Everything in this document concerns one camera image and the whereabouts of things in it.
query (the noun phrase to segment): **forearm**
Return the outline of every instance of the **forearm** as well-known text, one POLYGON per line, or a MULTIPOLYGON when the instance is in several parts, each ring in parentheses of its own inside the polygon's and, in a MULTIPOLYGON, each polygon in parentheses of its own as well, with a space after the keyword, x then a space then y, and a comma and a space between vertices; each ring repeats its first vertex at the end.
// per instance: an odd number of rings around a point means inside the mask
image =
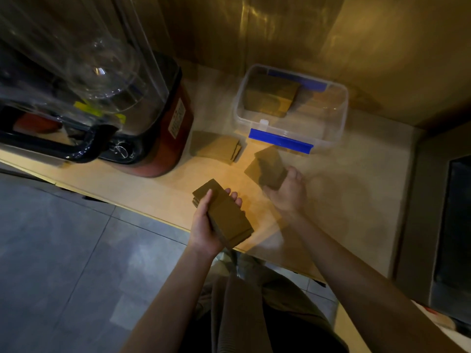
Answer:
POLYGON ((461 352, 388 279, 300 213, 283 213, 374 352, 461 352))
POLYGON ((187 247, 121 353, 176 352, 196 307, 212 259, 187 247))

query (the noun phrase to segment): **black handle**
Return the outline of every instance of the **black handle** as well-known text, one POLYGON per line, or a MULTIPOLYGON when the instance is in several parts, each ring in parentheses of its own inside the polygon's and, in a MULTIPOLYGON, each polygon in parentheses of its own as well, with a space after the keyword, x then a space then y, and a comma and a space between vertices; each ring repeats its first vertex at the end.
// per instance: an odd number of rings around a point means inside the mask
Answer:
POLYGON ((62 160, 86 163, 96 159, 106 149, 117 130, 112 125, 93 126, 86 132, 83 141, 74 146, 0 128, 0 142, 62 160))

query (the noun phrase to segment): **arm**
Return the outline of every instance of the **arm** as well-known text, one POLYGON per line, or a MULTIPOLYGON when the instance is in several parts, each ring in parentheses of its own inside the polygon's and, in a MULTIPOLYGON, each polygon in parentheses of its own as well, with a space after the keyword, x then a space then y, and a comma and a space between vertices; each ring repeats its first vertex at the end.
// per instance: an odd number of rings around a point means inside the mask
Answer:
POLYGON ((281 188, 266 187, 265 193, 298 233, 371 351, 463 352, 391 281, 306 218, 306 189, 299 171, 290 167, 281 188))
MULTIPOLYGON (((210 229, 208 216, 211 190, 200 200, 190 240, 177 265, 131 332, 121 353, 176 352, 180 348, 204 281, 223 245, 210 229)), ((237 192, 231 197, 240 207, 237 192)))

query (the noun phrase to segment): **plastic storage container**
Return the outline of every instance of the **plastic storage container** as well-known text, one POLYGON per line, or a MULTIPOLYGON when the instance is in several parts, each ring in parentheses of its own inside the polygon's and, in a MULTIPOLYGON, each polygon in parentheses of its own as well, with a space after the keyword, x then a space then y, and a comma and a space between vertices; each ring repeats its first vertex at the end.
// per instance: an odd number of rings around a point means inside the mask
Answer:
POLYGON ((245 74, 235 97, 234 119, 237 130, 251 139, 311 153, 339 141, 347 118, 348 99, 348 90, 342 84, 255 64, 245 74), (285 117, 245 108, 244 91, 255 74, 277 76, 301 84, 285 117))

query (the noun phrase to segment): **light wooden countertop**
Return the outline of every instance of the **light wooden countertop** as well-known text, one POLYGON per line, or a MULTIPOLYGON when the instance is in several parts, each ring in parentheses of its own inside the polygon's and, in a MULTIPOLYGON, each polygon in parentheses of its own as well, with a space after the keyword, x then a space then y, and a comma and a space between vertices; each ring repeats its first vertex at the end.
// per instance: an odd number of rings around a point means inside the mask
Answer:
MULTIPOLYGON (((183 63, 184 84, 195 113, 193 130, 232 134, 232 103, 240 78, 183 63)), ((280 151, 285 165, 307 180, 307 214, 328 234, 388 276, 411 162, 415 128, 350 110, 337 147, 312 155, 280 151)), ((189 230, 192 191, 215 178, 237 190, 255 229, 238 249, 297 273, 322 280, 301 243, 261 189, 245 174, 253 154, 268 145, 241 137, 237 162, 194 157, 186 148, 178 166, 159 178, 122 173, 106 162, 55 167, 0 150, 0 161, 60 187, 96 197, 189 230)))

